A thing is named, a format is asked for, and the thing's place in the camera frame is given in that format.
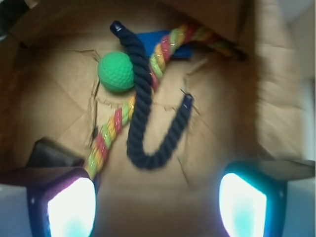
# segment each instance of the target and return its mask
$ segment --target led light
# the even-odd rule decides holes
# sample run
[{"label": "led light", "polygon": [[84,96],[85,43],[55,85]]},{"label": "led light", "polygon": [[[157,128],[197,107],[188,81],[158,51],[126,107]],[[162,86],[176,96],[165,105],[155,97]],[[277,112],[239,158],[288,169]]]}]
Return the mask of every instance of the led light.
[{"label": "led light", "polygon": [[90,179],[77,179],[47,206],[52,237],[90,236],[96,211],[96,194]]},{"label": "led light", "polygon": [[222,178],[219,207],[224,227],[231,237],[264,235],[267,196],[234,173]]}]

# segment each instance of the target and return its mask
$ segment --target multicolored rope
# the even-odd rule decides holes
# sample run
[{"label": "multicolored rope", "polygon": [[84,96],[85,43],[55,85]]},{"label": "multicolored rope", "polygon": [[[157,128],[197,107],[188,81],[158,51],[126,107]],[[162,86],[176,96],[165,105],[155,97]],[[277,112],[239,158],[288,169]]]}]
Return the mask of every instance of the multicolored rope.
[{"label": "multicolored rope", "polygon": [[[182,25],[163,37],[150,57],[152,96],[158,89],[158,84],[162,79],[166,63],[170,60],[170,57],[177,48],[191,41],[200,41],[226,57],[240,56],[240,52],[235,49],[233,43],[225,40],[210,29],[198,25]],[[91,179],[101,170],[116,136],[121,133],[123,126],[131,121],[134,105],[135,96],[131,97],[128,102],[125,102],[122,107],[116,109],[114,115],[102,126],[93,143],[92,152],[84,165]]]}]

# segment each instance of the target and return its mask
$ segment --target rainbow rope toy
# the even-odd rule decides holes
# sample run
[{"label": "rainbow rope toy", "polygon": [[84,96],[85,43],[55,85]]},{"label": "rainbow rope toy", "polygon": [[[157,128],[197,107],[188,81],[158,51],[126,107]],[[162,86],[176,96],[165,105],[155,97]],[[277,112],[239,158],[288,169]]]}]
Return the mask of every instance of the rainbow rope toy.
[{"label": "rainbow rope toy", "polygon": [[[114,33],[119,38],[120,38],[119,36],[120,31],[122,29],[124,29],[125,31],[128,31],[129,34],[133,34],[118,21],[115,21],[111,25],[110,29],[112,33]],[[128,45],[126,41],[125,43],[122,43],[123,41],[121,38],[120,40],[123,46],[129,46],[130,48],[133,49],[133,45]],[[158,83],[162,79],[163,72],[166,67],[166,63],[169,61],[172,54],[181,45],[189,43],[191,41],[200,41],[206,44],[207,46],[209,46],[210,48],[213,48],[215,51],[222,53],[226,57],[237,56],[238,58],[240,58],[240,56],[242,56],[242,53],[235,48],[235,45],[233,43],[225,40],[218,34],[212,32],[210,29],[204,26],[198,26],[198,25],[182,25],[179,28],[172,30],[169,35],[166,35],[165,37],[162,38],[161,42],[156,45],[155,52],[151,55],[149,59],[148,68],[149,68],[149,75],[151,78],[151,83],[150,83],[151,98],[153,97],[154,93],[158,89]],[[134,60],[133,62],[134,68],[135,66],[138,66],[138,65],[135,65],[135,63],[137,63],[137,59]],[[122,131],[122,128],[126,126],[129,121],[133,119],[136,97],[137,97],[137,94],[135,96],[132,96],[128,101],[126,101],[122,105],[122,107],[118,108],[115,111],[114,115],[108,120],[108,122],[102,126],[101,130],[96,136],[96,139],[92,145],[92,152],[84,165],[84,168],[88,172],[91,179],[93,179],[96,173],[100,171],[101,168],[103,167],[103,164],[107,159],[108,152],[111,148],[111,145],[115,141],[116,136],[119,135]],[[190,96],[186,95],[182,105],[184,103],[187,103],[187,100],[189,97]],[[186,120],[188,120],[189,115],[190,115],[190,110],[188,111],[188,115],[186,115]],[[128,146],[127,153],[129,157],[131,158],[131,160],[133,161],[130,154],[131,152],[128,152],[129,146],[130,146],[130,139],[128,139],[127,146]]]}]

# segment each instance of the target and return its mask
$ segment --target blue object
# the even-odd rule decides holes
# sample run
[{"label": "blue object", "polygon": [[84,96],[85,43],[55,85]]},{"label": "blue object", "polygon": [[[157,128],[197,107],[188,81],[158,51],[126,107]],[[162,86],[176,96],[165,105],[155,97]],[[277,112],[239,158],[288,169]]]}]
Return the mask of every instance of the blue object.
[{"label": "blue object", "polygon": [[[144,44],[147,56],[151,56],[154,52],[155,46],[161,41],[161,39],[170,34],[170,31],[156,31],[149,33],[137,34],[137,37]],[[182,45],[178,48],[171,58],[190,58],[192,56],[191,47],[188,44]]]}]

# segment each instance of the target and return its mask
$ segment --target rope toy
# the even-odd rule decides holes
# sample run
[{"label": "rope toy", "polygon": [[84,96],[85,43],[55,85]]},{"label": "rope toy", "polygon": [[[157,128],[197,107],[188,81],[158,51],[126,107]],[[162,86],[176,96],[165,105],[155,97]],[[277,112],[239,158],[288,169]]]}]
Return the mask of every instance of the rope toy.
[{"label": "rope toy", "polygon": [[166,63],[178,47],[191,41],[200,41],[226,57],[240,58],[243,56],[240,51],[235,49],[233,43],[210,29],[198,25],[183,25],[162,38],[161,43],[155,47],[155,52],[150,57],[148,65],[144,46],[132,32],[118,21],[115,21],[110,29],[126,47],[133,63],[136,96],[131,97],[122,107],[118,108],[98,133],[92,145],[92,152],[84,165],[91,179],[101,170],[116,136],[121,133],[123,126],[127,125],[129,121],[132,123],[127,140],[127,154],[136,166],[147,169],[161,167],[171,156],[190,117],[193,98],[189,94],[185,95],[158,152],[153,156],[144,154],[142,140],[150,113],[152,96],[157,91]]}]

